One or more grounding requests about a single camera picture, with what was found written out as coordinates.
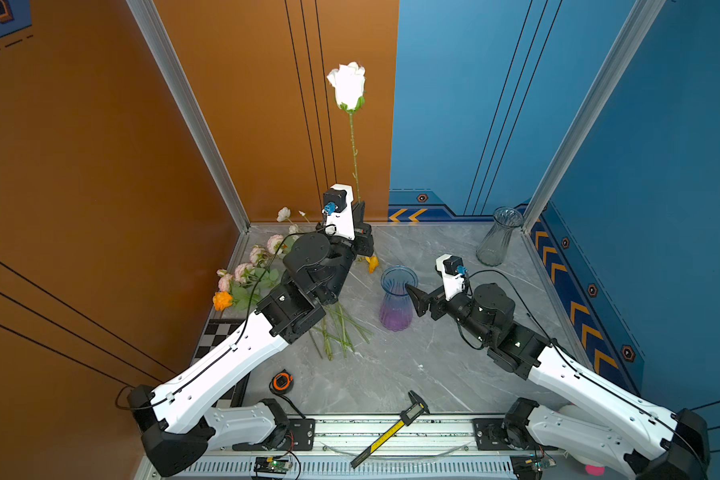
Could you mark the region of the purple blue glass vase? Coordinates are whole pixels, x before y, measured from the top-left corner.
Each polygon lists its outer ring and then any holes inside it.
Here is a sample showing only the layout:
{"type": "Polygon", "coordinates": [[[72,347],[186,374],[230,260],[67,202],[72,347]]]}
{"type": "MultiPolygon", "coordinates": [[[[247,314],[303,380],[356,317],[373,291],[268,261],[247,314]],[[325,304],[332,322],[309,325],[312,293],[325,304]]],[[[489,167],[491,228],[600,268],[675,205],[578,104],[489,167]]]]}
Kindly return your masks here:
{"type": "Polygon", "coordinates": [[[380,307],[379,319],[387,330],[399,332],[411,325],[414,307],[406,290],[407,286],[418,286],[416,273],[408,267],[392,266],[381,276],[384,299],[380,307]]]}

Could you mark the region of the small white blossom spray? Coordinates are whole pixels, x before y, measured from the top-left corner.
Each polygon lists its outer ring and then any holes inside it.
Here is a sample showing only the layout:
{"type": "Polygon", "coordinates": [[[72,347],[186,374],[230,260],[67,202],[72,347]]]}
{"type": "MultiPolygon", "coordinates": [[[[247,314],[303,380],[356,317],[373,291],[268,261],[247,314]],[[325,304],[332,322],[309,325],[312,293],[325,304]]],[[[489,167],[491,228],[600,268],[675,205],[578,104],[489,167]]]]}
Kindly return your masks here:
{"type": "Polygon", "coordinates": [[[309,221],[307,215],[303,211],[299,211],[299,215],[303,218],[305,223],[303,225],[297,223],[292,219],[292,211],[288,207],[282,207],[277,213],[277,221],[279,223],[288,223],[288,234],[295,235],[297,233],[310,233],[315,230],[312,223],[309,221]]]}

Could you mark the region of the pink peony spray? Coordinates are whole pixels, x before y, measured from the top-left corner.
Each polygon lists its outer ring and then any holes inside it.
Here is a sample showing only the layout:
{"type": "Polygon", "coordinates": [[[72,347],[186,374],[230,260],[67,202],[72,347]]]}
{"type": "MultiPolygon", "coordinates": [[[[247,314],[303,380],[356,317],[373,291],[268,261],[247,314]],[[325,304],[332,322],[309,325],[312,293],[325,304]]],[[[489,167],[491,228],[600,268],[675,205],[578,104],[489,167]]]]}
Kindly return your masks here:
{"type": "Polygon", "coordinates": [[[260,298],[274,287],[280,272],[271,266],[255,267],[250,262],[237,265],[233,270],[218,270],[217,291],[230,291],[233,286],[252,288],[260,298]]]}
{"type": "Polygon", "coordinates": [[[254,245],[250,255],[250,263],[255,267],[265,267],[274,258],[284,258],[295,242],[295,236],[275,234],[269,237],[264,245],[254,245]]]}

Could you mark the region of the white rose long stem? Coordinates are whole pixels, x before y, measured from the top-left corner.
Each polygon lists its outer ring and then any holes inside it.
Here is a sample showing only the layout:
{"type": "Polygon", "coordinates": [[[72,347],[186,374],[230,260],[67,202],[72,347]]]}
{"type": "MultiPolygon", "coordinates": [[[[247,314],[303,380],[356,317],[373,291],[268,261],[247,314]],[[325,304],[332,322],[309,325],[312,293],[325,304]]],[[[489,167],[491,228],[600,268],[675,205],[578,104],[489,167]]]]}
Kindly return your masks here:
{"type": "Polygon", "coordinates": [[[334,89],[337,106],[348,115],[353,163],[352,176],[355,181],[356,200],[360,201],[362,197],[360,193],[354,117],[365,104],[365,68],[355,61],[340,64],[326,75],[326,80],[334,89]]]}

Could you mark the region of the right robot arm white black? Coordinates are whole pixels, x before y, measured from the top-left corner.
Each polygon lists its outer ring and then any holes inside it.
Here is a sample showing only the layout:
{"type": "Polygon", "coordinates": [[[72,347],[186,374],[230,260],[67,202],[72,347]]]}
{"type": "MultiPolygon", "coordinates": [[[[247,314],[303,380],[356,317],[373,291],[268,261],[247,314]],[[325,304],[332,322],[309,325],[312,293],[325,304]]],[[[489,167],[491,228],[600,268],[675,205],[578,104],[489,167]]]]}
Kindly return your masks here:
{"type": "Polygon", "coordinates": [[[406,292],[418,315],[452,317],[500,368],[567,401],[555,411],[517,400],[503,421],[511,445],[564,450],[628,479],[707,478],[709,440],[700,415],[652,404],[585,368],[556,341],[518,323],[514,301],[498,285],[453,295],[409,285],[406,292]]]}

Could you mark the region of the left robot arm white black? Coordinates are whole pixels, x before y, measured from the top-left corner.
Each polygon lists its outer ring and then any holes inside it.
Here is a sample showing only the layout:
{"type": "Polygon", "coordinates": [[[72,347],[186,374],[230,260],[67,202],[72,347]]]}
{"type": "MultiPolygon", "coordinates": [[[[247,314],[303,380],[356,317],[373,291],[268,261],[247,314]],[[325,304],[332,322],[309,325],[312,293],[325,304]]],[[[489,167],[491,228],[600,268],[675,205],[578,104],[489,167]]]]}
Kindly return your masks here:
{"type": "Polygon", "coordinates": [[[127,397],[145,453],[163,477],[176,475],[206,452],[223,447],[285,449],[290,421],[274,399],[249,407],[216,402],[259,364],[306,334],[337,303],[352,264],[373,252],[362,201],[326,197],[320,229],[302,235],[284,258],[281,282],[247,320],[201,360],[174,379],[141,385],[127,397]]]}

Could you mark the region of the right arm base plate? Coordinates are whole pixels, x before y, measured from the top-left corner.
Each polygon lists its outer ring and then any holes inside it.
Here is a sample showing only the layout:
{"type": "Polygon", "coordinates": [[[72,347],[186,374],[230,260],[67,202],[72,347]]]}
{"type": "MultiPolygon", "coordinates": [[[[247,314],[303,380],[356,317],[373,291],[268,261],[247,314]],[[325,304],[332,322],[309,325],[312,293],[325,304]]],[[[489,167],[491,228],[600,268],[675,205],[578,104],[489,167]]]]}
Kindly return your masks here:
{"type": "Polygon", "coordinates": [[[473,435],[479,451],[531,451],[547,449],[534,440],[529,430],[516,423],[500,418],[475,418],[472,420],[473,435]]]}

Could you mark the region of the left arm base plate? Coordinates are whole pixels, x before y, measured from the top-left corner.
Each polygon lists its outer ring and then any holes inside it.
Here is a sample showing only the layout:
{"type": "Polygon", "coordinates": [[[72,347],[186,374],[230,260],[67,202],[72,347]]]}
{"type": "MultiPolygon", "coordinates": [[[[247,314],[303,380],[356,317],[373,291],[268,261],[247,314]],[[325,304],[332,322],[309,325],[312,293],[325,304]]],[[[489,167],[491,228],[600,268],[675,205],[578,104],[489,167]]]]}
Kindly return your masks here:
{"type": "Polygon", "coordinates": [[[278,425],[262,442],[240,443],[232,446],[234,451],[312,451],[315,440],[314,419],[290,419],[287,426],[278,425]]]}

